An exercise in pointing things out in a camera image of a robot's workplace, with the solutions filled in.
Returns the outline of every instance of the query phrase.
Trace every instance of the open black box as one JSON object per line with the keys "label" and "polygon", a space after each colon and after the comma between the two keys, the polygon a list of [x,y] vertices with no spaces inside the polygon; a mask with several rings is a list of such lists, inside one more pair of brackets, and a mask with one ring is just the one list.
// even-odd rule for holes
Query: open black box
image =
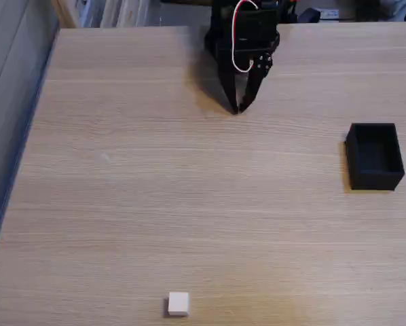
{"label": "open black box", "polygon": [[405,171],[394,124],[352,124],[345,144],[351,189],[396,188]]}

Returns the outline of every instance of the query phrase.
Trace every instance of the gray wall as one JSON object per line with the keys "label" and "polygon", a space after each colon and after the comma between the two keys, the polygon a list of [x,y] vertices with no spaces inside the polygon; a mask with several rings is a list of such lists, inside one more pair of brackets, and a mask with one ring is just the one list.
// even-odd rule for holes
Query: gray wall
{"label": "gray wall", "polygon": [[57,27],[49,0],[0,0],[0,223]]}

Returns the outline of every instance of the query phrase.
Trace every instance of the wooden table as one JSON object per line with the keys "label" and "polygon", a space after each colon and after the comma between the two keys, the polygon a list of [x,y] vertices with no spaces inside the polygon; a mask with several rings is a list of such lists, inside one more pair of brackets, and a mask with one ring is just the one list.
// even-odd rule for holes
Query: wooden table
{"label": "wooden table", "polygon": [[[1,232],[0,325],[406,325],[406,175],[350,192],[342,146],[394,122],[406,170],[406,23],[280,33],[232,116],[199,32],[60,32]],[[164,318],[169,291],[189,318]]]}

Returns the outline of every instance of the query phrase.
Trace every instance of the black container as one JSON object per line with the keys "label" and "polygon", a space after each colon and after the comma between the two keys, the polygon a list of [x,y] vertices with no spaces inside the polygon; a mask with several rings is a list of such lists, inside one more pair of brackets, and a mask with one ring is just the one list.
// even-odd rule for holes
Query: black container
{"label": "black container", "polygon": [[352,124],[345,144],[351,189],[396,188],[405,171],[394,124]]}

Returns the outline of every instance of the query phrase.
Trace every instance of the small white block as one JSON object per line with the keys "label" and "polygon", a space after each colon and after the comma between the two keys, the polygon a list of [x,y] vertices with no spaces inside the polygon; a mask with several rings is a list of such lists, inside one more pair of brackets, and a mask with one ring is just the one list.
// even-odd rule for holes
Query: small white block
{"label": "small white block", "polygon": [[188,292],[170,292],[168,295],[168,314],[170,316],[189,316]]}

